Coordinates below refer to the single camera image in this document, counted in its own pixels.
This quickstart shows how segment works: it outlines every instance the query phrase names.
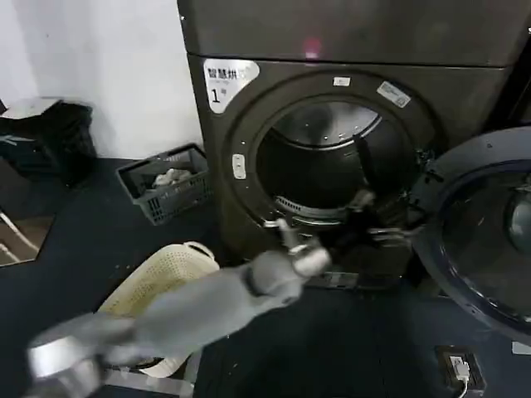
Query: dark floor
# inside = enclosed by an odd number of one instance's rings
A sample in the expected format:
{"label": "dark floor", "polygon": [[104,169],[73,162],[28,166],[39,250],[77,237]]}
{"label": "dark floor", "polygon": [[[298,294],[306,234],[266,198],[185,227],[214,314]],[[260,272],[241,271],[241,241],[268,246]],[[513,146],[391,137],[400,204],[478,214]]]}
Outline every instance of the dark floor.
{"label": "dark floor", "polygon": [[[27,388],[24,347],[61,320],[93,311],[136,266],[160,247],[199,240],[225,264],[215,211],[204,206],[153,227],[102,161],[83,186],[24,188],[0,206],[13,213],[59,211],[38,261],[0,269],[0,396]],[[269,313],[203,356],[196,397],[451,397],[435,347],[467,346],[487,381],[485,397],[527,396],[531,359],[511,341],[445,298],[404,284],[385,294],[308,289],[294,306]],[[99,398],[157,396],[104,387]]]}

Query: wall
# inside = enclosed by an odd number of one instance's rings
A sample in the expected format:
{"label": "wall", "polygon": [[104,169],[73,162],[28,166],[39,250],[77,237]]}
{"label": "wall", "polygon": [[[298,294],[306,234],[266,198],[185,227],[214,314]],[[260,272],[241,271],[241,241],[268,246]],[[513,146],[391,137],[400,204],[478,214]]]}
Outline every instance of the wall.
{"label": "wall", "polygon": [[0,27],[0,99],[4,104],[11,104],[37,95],[37,83],[11,0],[0,0]]}
{"label": "wall", "polygon": [[94,105],[100,156],[201,141],[175,0],[11,1],[39,95]]}

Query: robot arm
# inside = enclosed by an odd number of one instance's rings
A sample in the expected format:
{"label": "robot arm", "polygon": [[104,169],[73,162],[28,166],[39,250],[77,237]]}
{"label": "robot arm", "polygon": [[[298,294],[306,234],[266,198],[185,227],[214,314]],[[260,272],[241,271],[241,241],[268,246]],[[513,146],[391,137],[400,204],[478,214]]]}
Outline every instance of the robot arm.
{"label": "robot arm", "polygon": [[32,398],[86,398],[104,381],[102,362],[127,365],[146,357],[188,355],[293,303],[304,282],[330,264],[317,241],[299,243],[284,220],[287,250],[267,251],[161,295],[137,318],[91,313],[37,337],[28,349]]}

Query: dryer door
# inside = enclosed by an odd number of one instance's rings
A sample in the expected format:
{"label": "dryer door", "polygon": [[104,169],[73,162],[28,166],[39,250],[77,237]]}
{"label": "dryer door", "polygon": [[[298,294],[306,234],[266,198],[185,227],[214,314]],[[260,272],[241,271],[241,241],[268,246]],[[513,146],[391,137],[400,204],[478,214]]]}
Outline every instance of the dryer door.
{"label": "dryer door", "polygon": [[433,162],[411,195],[415,251],[479,320],[531,344],[531,128],[488,133]]}
{"label": "dryer door", "polygon": [[260,224],[284,216],[309,233],[340,224],[360,190],[396,202],[443,145],[429,109],[406,90],[325,69],[262,93],[222,150],[234,196]]}

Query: dryer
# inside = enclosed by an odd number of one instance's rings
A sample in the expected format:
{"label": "dryer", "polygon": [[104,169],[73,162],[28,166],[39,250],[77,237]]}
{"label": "dryer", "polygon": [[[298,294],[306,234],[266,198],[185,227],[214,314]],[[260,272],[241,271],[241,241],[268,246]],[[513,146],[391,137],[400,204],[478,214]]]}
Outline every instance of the dryer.
{"label": "dryer", "polygon": [[[426,165],[481,132],[531,15],[526,0],[178,6],[222,236],[246,258],[278,245],[264,221],[313,235],[364,192],[400,225]],[[348,266],[371,285],[410,255],[368,245]]]}

